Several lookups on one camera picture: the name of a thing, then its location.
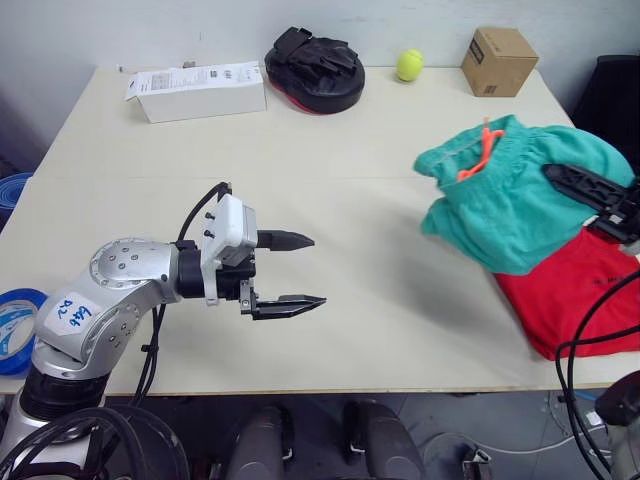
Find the white wall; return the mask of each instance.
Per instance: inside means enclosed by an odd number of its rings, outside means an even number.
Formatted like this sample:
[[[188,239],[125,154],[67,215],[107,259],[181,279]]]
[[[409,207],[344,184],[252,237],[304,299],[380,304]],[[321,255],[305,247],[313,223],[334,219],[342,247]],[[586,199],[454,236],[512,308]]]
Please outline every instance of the white wall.
[[[347,40],[365,65],[419,48],[452,66],[475,27],[495,25],[524,33],[571,109],[598,55],[637,53],[639,21],[640,0],[0,0],[0,99],[48,145],[94,65],[262,59],[297,25]]]

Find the brown cardboard box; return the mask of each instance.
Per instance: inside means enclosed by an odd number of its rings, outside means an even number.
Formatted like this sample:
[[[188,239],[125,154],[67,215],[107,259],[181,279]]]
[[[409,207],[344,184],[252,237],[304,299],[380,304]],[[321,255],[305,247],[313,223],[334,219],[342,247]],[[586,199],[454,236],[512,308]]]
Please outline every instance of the brown cardboard box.
[[[538,56],[515,28],[478,28],[462,62],[476,97],[515,97]]]

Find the handwritten label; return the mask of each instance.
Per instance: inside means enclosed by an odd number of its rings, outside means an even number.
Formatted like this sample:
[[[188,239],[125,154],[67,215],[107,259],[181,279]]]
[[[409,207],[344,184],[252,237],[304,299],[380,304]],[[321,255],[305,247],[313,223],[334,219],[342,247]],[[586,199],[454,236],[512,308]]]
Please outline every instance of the handwritten label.
[[[91,300],[71,292],[58,301],[44,325],[58,335],[73,335],[83,332],[101,313],[102,309]]]

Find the orange drawstring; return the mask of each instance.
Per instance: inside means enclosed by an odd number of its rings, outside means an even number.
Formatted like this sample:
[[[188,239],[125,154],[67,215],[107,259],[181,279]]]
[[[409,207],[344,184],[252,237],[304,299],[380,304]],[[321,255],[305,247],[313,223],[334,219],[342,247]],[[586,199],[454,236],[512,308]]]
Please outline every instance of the orange drawstring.
[[[493,149],[493,142],[498,137],[503,137],[504,130],[489,130],[489,120],[484,119],[484,128],[482,129],[482,158],[480,162],[469,170],[460,170],[458,172],[458,181],[466,180],[469,177],[474,176],[481,171],[489,163],[489,157],[491,156],[491,150]]]

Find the white box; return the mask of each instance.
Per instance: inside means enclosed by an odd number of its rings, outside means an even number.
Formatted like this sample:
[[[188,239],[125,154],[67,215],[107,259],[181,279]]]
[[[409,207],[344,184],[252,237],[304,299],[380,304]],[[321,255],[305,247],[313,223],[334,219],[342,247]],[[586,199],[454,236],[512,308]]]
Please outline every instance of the white box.
[[[132,98],[151,123],[266,109],[258,62],[139,72],[125,100]]]

